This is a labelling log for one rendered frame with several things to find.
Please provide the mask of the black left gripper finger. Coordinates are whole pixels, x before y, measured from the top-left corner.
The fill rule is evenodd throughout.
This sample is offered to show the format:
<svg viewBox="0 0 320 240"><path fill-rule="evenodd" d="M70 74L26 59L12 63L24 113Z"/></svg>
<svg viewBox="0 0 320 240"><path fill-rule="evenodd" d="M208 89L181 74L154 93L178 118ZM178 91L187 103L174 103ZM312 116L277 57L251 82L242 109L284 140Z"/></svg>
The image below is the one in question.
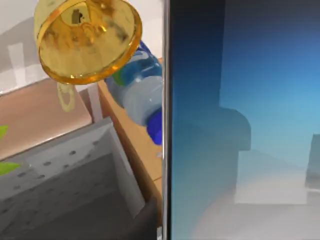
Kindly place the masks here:
<svg viewBox="0 0 320 240"><path fill-rule="evenodd" d="M158 201L151 197L137 215L135 240L158 240Z"/></svg>

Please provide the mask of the grey pierced drawer inside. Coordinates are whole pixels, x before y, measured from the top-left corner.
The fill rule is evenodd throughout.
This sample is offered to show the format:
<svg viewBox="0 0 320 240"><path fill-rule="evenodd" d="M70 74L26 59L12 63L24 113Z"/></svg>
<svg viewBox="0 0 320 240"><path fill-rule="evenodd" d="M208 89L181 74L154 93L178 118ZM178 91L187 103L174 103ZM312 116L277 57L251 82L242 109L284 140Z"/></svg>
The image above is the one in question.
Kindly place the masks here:
<svg viewBox="0 0 320 240"><path fill-rule="evenodd" d="M0 240L97 240L125 231L145 200L105 118L5 158Z"/></svg>

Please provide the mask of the clear bottle with blue cap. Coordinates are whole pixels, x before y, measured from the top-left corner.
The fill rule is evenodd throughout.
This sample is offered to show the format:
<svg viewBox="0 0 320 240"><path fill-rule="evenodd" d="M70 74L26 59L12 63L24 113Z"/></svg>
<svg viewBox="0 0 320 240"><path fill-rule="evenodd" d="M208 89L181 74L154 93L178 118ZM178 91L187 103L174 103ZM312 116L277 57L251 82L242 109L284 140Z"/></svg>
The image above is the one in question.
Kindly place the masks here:
<svg viewBox="0 0 320 240"><path fill-rule="evenodd" d="M143 41L131 59L106 78L115 102L137 125L145 127L154 144L162 144L162 65Z"/></svg>

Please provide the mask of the green plant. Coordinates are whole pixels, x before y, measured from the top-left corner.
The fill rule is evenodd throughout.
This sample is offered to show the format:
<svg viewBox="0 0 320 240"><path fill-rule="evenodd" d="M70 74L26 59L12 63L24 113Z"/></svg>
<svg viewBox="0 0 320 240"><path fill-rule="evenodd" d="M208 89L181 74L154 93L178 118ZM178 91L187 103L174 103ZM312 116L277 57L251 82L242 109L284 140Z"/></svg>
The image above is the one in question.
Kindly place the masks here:
<svg viewBox="0 0 320 240"><path fill-rule="evenodd" d="M7 133L8 126L7 125L0 125L0 140L4 137ZM21 164L14 163L14 162L0 162L0 176L6 175L13 170L19 168Z"/></svg>

